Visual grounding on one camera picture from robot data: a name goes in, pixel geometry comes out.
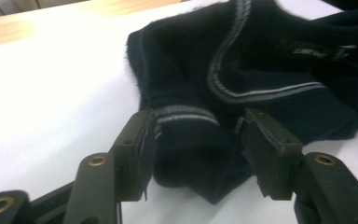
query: clothing label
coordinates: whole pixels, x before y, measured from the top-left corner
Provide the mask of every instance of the clothing label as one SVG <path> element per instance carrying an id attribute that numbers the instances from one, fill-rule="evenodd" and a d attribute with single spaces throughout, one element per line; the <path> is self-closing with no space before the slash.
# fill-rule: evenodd
<path id="1" fill-rule="evenodd" d="M 348 57 L 355 49 L 355 45 L 327 48 L 315 43 L 286 39 L 275 48 L 275 54 L 286 59 L 338 61 Z"/>

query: white surface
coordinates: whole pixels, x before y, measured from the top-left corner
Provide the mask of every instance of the white surface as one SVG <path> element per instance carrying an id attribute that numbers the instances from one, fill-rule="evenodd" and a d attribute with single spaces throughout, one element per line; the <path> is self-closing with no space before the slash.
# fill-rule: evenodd
<path id="1" fill-rule="evenodd" d="M 338 12 L 319 1 L 279 2 L 309 19 Z M 127 35 L 211 3 L 194 0 L 118 19 L 78 21 L 70 29 L 58 25 L 1 45 L 0 191 L 25 190 L 34 200 L 73 181 L 83 158 L 107 151 L 138 107 L 125 59 Z M 341 158 L 358 177 L 358 135 L 305 148 L 318 150 Z M 125 224 L 296 223 L 293 203 L 264 199 L 254 177 L 218 205 L 189 189 L 165 189 L 152 181 L 148 201 L 123 203 L 123 215 Z"/>

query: black cloth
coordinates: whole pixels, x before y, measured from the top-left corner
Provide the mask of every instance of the black cloth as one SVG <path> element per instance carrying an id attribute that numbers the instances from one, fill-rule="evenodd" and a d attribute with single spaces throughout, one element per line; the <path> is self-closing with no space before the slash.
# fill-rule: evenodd
<path id="1" fill-rule="evenodd" d="M 154 177 L 210 203 L 253 174 L 234 132 L 247 107 L 304 144 L 358 130 L 358 11 L 307 21 L 230 0 L 130 34 L 128 58 L 157 121 Z"/>

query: white table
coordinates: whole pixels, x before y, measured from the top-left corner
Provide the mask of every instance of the white table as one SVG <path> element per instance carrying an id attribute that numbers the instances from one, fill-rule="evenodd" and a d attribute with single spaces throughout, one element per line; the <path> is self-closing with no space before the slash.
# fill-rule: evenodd
<path id="1" fill-rule="evenodd" d="M 61 22 L 33 14 L 31 37 L 0 42 L 0 191 L 25 190 L 34 200 L 73 181 L 83 158 L 109 150 L 138 108 L 125 58 L 128 34 L 212 2 L 194 0 L 118 18 L 73 10 Z M 308 19 L 338 12 L 318 0 L 280 4 Z M 304 150 L 339 157 L 358 178 L 358 134 Z M 125 224 L 296 223 L 293 202 L 263 198 L 255 177 L 218 205 L 189 189 L 165 189 L 152 181 L 148 201 L 123 203 L 123 215 Z"/>

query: fabric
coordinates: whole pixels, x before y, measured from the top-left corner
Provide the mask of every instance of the fabric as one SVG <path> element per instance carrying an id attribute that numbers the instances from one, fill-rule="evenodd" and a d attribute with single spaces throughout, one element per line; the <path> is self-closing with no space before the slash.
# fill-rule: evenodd
<path id="1" fill-rule="evenodd" d="M 245 108 L 304 144 L 358 130 L 358 11 L 306 21 L 231 0 L 132 33 L 128 58 L 157 121 L 154 177 L 210 203 L 252 175 L 235 134 Z"/>

